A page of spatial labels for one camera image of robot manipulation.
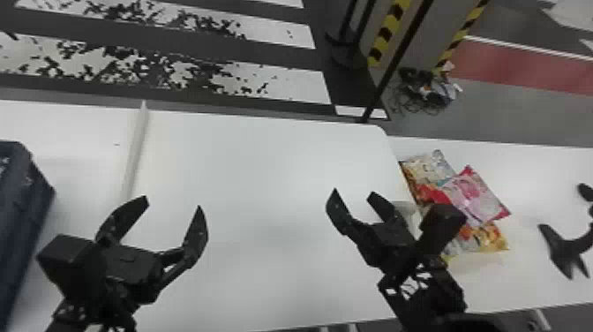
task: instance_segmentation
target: snack bag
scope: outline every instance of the snack bag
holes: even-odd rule
[[[439,189],[468,217],[474,229],[510,215],[508,209],[470,167],[439,186]]]
[[[510,212],[470,166],[466,166],[459,176],[442,183],[431,197],[435,203],[453,204],[468,217],[450,245],[455,250],[446,250],[446,256],[508,250],[507,240],[493,221],[510,215]]]
[[[440,150],[410,158],[400,165],[412,196],[421,207],[432,203],[431,192],[439,182],[455,176],[455,171]]]

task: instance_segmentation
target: metal pole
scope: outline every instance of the metal pole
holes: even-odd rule
[[[372,10],[375,7],[377,0],[367,0],[364,7],[363,16],[358,23],[352,43],[347,48],[334,49],[332,51],[332,59],[339,65],[349,69],[361,69],[367,65],[366,57],[359,51],[360,41],[363,39],[364,30],[371,18]]]
[[[352,20],[352,16],[354,15],[354,10],[357,7],[358,0],[350,0],[350,4],[348,5],[348,9],[346,10],[346,17],[342,22],[342,26],[340,27],[340,39],[344,37],[346,34],[346,30],[350,26],[350,21]]]
[[[366,124],[369,122],[369,118],[371,117],[372,112],[375,110],[375,106],[377,106],[377,103],[381,100],[381,96],[383,95],[385,88],[389,84],[391,78],[394,76],[395,70],[400,65],[406,50],[408,50],[409,45],[412,43],[412,39],[414,39],[414,36],[418,32],[418,28],[420,25],[422,25],[422,22],[424,21],[428,11],[431,9],[433,3],[434,0],[422,0],[416,16],[409,25],[408,31],[406,31],[406,34],[403,36],[402,43],[395,51],[395,55],[393,60],[391,60],[391,64],[389,64],[389,67],[387,67],[383,78],[377,86],[377,90],[375,95],[372,97],[371,103],[364,110],[364,114],[357,120],[359,124]]]
[[[364,30],[366,29],[366,25],[369,24],[369,19],[371,18],[371,13],[373,8],[375,8],[375,3],[377,0],[368,0],[366,6],[364,7],[363,17],[360,19],[360,23],[358,23],[357,34],[354,36],[354,41],[352,42],[352,51],[358,51],[358,44],[363,39]]]
[[[350,45],[352,43],[352,40],[348,38],[351,35],[347,36],[347,32],[349,31],[350,21],[352,21],[352,16],[354,16],[357,3],[358,0],[350,0],[340,29],[337,32],[333,26],[326,30],[326,39],[333,45]]]

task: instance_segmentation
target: white table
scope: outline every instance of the white table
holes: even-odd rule
[[[16,105],[5,113],[48,119],[28,134],[3,132],[34,151],[58,192],[40,245],[58,232],[90,238],[117,205],[111,198],[119,196],[134,112]],[[17,118],[7,127],[25,125]],[[392,317],[375,286],[379,271],[326,216],[334,187],[369,221],[379,219],[365,202],[371,190],[411,200],[377,127],[151,112],[133,192],[152,206],[124,240],[177,246],[200,204],[210,242],[192,270],[137,312],[139,330],[252,331]],[[43,330],[59,300],[33,264],[11,330]]]
[[[390,137],[400,159],[440,149],[454,169],[470,164],[512,215],[497,222],[511,250],[475,253],[451,261],[450,270],[469,312],[496,312],[593,302],[593,280],[574,271],[564,277],[549,259],[537,228],[550,224],[566,239],[589,229],[587,204],[576,185],[593,185],[593,149],[459,140]],[[593,272],[593,250],[583,256]]]
[[[0,101],[0,140],[18,140],[56,188],[35,252],[57,233],[91,238],[119,195],[133,109]],[[13,331],[43,331],[61,295],[36,261],[12,312]]]
[[[378,127],[151,112],[134,192],[152,202],[130,242],[179,245],[196,205],[210,242],[198,264],[141,309],[139,330],[257,331],[393,317],[381,274],[327,218],[337,187],[379,218],[374,190],[411,200]]]

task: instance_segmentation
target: yellow and black striped pole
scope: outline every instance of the yellow and black striped pole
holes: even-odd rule
[[[474,25],[474,23],[476,23],[477,18],[479,18],[480,15],[482,15],[489,1],[490,0],[480,1],[479,4],[477,4],[476,8],[474,8],[469,13],[468,17],[465,19],[465,23],[463,24],[462,28],[457,32],[457,34],[455,34],[455,37],[453,37],[453,41],[451,41],[451,44],[449,44],[449,47],[447,48],[445,53],[443,53],[443,55],[440,56],[439,62],[432,70],[432,72],[435,75],[439,75],[440,72],[443,70],[443,66],[453,56],[455,49],[457,49],[459,44],[462,43],[463,38],[465,38],[465,36],[468,35],[469,30]]]
[[[403,14],[409,8],[412,0],[394,0],[389,8],[389,12],[383,21],[383,26],[379,30],[379,35],[372,45],[369,53],[369,66],[377,66],[381,62],[381,58],[389,49],[389,41],[394,37],[397,30],[400,28]]]

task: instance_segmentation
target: black case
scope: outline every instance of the black case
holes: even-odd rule
[[[1,169],[0,331],[4,331],[55,191],[18,142],[0,140]]]

